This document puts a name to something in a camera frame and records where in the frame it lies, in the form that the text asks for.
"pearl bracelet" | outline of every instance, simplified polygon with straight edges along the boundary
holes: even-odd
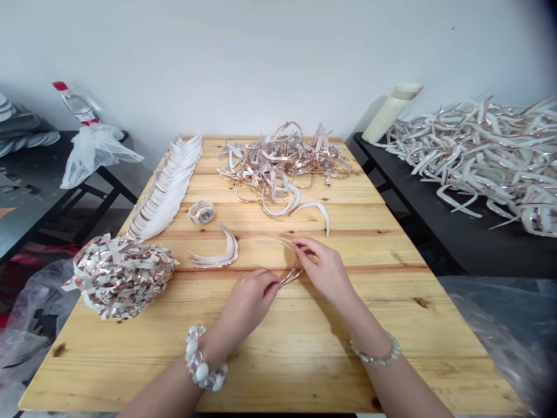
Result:
[[[203,325],[194,325],[190,328],[186,337],[186,365],[192,375],[193,383],[197,383],[200,388],[218,392],[226,381],[228,366],[223,362],[219,370],[210,372],[207,363],[203,362],[203,353],[199,350],[197,339],[201,337],[207,328]]]
[[[393,347],[390,349],[390,352],[386,356],[383,356],[383,357],[371,357],[371,356],[367,355],[366,353],[358,350],[354,346],[354,342],[352,340],[345,343],[345,345],[347,347],[352,347],[352,350],[356,353],[356,355],[359,358],[361,358],[361,360],[364,363],[369,363],[371,366],[373,366],[374,368],[377,369],[378,367],[384,367],[384,366],[390,365],[393,361],[399,359],[400,356],[402,356],[402,351],[400,349],[399,342],[396,340],[396,338],[393,336],[393,334],[387,332],[387,335],[389,336]]]

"hand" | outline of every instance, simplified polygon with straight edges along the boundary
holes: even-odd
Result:
[[[276,274],[265,269],[246,273],[236,282],[219,319],[205,339],[220,347],[217,357],[224,360],[263,321],[282,285]]]
[[[309,279],[329,302],[335,305],[356,295],[338,251],[312,238],[300,237],[292,242],[298,246],[296,253]]]

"plastic bottle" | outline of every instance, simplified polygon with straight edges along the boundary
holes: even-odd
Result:
[[[52,85],[62,94],[62,100],[78,121],[86,126],[92,123],[99,123],[99,119],[93,113],[93,109],[91,109],[90,105],[85,103],[85,101],[72,90],[68,89],[66,83],[55,81]]]

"clear plastic bag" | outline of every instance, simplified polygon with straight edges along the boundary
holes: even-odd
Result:
[[[557,355],[554,282],[534,279],[439,277],[499,372],[535,416],[553,396]]]
[[[124,137],[118,128],[105,124],[82,127],[71,140],[74,148],[66,162],[61,189],[73,189],[83,183],[101,165],[118,164],[119,160],[137,163],[143,157],[118,141]]]
[[[79,300],[79,290],[60,287],[73,275],[72,260],[57,260],[35,273],[17,296],[6,328],[0,330],[0,411],[13,410],[25,388],[49,352],[53,339]],[[34,330],[42,315],[56,315],[55,335],[36,335]]]

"wood knot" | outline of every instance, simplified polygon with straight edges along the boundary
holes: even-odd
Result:
[[[58,347],[53,350],[52,356],[53,357],[60,357],[62,354],[66,352],[66,343],[61,343]]]
[[[376,412],[383,412],[383,408],[381,407],[379,398],[377,397],[371,398],[371,406],[373,406]]]
[[[424,299],[424,298],[414,298],[414,301],[420,305],[422,308],[428,309],[429,306],[431,305],[431,300],[430,299]]]

